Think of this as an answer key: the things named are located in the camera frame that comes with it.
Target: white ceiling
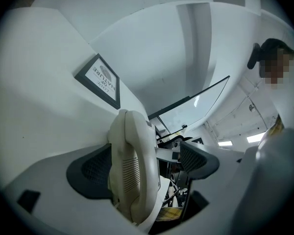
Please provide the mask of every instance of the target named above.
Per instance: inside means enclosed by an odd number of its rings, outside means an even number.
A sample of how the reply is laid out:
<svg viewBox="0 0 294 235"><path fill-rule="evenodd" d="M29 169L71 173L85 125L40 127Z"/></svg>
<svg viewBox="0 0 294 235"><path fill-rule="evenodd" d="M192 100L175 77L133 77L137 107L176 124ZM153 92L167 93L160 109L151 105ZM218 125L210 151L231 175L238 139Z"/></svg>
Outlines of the white ceiling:
<svg viewBox="0 0 294 235"><path fill-rule="evenodd" d="M294 49L294 30L281 19L263 11L256 42L262 44L267 38L280 39ZM246 70L230 96L208 119L212 134L216 135L220 141L232 140L232 148L235 150L245 151L249 146L255 145L248 144L245 140L246 137L266 131L267 127L271 127L275 123L278 115L271 100L271 90L267 89L268 85L259 77L258 64L254 69ZM283 96L282 91L277 90L277 92ZM251 95L252 101L246 98L248 95ZM284 99L281 100L281 103L290 108L292 104L286 98ZM263 119L257 111L251 112L249 110L249 105L252 103L257 107Z"/></svg>
<svg viewBox="0 0 294 235"><path fill-rule="evenodd" d="M266 27L261 9L287 20L275 10L273 0L36 0L33 6L59 9L141 100L148 114L230 75L210 113L191 128L210 116L212 124L217 122L240 103L245 96L235 88L238 82L247 93L251 89L243 74L253 85L259 82L255 70L246 71L246 62L259 28ZM222 104L231 93L232 99ZM264 108L273 113L272 105ZM235 121L224 123L236 126ZM226 128L221 124L218 128L220 137L225 136Z"/></svg>

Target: person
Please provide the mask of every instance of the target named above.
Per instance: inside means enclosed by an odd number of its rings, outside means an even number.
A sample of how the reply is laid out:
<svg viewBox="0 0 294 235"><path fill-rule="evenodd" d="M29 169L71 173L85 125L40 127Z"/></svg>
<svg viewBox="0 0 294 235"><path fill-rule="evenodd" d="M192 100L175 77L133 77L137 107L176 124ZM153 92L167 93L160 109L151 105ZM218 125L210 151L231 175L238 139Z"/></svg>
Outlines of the person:
<svg viewBox="0 0 294 235"><path fill-rule="evenodd" d="M269 38L260 47L259 75L266 84L281 84L293 65L294 50L279 39Z"/></svg>

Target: ceiling light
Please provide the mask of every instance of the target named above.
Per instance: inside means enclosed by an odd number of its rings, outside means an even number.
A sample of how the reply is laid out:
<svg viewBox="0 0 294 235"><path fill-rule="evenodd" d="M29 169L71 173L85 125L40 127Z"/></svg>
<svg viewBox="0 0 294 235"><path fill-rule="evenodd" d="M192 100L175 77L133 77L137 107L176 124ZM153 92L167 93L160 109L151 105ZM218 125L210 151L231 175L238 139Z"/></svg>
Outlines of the ceiling light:
<svg viewBox="0 0 294 235"><path fill-rule="evenodd" d="M219 146L232 146L232 141L218 142Z"/></svg>
<svg viewBox="0 0 294 235"><path fill-rule="evenodd" d="M264 134L265 134L265 132L260 133L260 134L257 134L257 135L254 135L254 136L247 137L247 141L249 143L259 142L263 138L263 135Z"/></svg>
<svg viewBox="0 0 294 235"><path fill-rule="evenodd" d="M198 100L199 100L199 95L196 97L195 102L194 102L194 106L197 107L198 104Z"/></svg>

